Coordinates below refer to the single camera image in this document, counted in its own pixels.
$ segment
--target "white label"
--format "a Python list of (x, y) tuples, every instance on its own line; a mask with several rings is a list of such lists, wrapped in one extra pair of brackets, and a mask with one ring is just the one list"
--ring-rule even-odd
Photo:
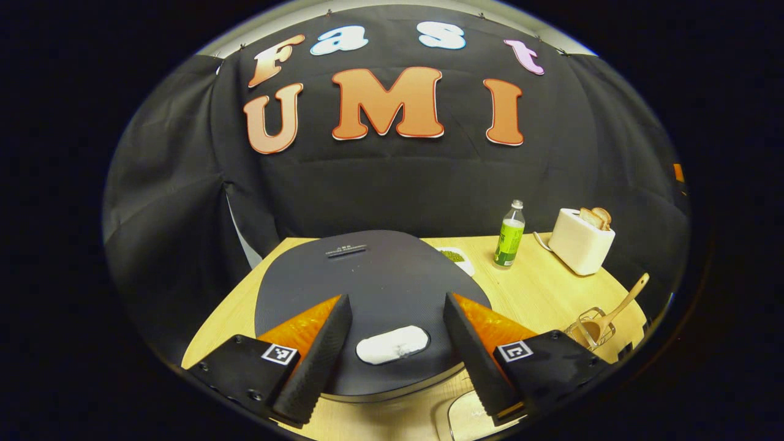
[(263, 355), (261, 355), (261, 358), (285, 366), (292, 361), (294, 354), (296, 354), (296, 349), (294, 348), (286, 348), (279, 344), (272, 344)]
[(501, 356), (507, 362), (524, 359), (529, 355), (533, 355), (533, 351), (522, 341), (515, 341), (514, 343), (503, 344), (498, 347), (501, 351)]

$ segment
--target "gray mat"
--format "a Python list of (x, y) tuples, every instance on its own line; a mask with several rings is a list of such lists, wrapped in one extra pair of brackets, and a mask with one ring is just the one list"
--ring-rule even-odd
[[(410, 392), (460, 363), (444, 326), (447, 292), (490, 307), (468, 274), (411, 235), (378, 230), (319, 239), (286, 251), (267, 269), (256, 301), (256, 335), (348, 294), (354, 321), (324, 393), (351, 400)], [(378, 366), (357, 357), (360, 340), (408, 325), (430, 335), (427, 349)]]

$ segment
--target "white toaster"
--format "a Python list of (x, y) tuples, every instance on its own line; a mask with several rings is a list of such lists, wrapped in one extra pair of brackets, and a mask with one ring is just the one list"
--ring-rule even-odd
[(579, 210), (562, 208), (547, 244), (578, 275), (590, 275), (601, 268), (610, 250), (615, 231), (602, 231), (580, 219)]

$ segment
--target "green label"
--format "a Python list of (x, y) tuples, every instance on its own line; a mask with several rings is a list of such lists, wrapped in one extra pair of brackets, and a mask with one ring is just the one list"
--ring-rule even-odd
[(514, 254), (520, 245), (520, 237), (523, 236), (523, 228), (515, 228), (511, 225), (501, 224), (501, 235), (498, 237), (498, 248), (501, 253)]
[(495, 249), (495, 262), (497, 264), (509, 266), (517, 255), (517, 248), (520, 246), (520, 238), (523, 236), (523, 229), (508, 225), (506, 222), (501, 224), (501, 234), (498, 237), (498, 247)]

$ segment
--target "spoon handle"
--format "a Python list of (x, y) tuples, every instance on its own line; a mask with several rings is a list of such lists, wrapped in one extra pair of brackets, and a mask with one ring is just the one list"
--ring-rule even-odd
[(605, 317), (603, 317), (602, 321), (604, 323), (611, 323), (612, 320), (615, 318), (615, 316), (618, 315), (619, 312), (623, 311), (625, 307), (629, 306), (629, 303), (631, 303), (632, 300), (634, 300), (634, 298), (640, 293), (640, 291), (642, 291), (642, 289), (645, 288), (645, 284), (648, 283), (649, 278), (650, 276), (648, 275), (648, 273), (647, 272), (644, 273), (642, 277), (640, 277), (640, 280), (637, 280), (637, 283), (634, 284), (634, 287), (632, 287), (632, 290), (629, 291), (629, 293), (626, 295), (626, 298), (623, 299), (621, 304), (619, 304), (618, 307), (615, 310), (613, 310), (613, 312), (610, 312)]

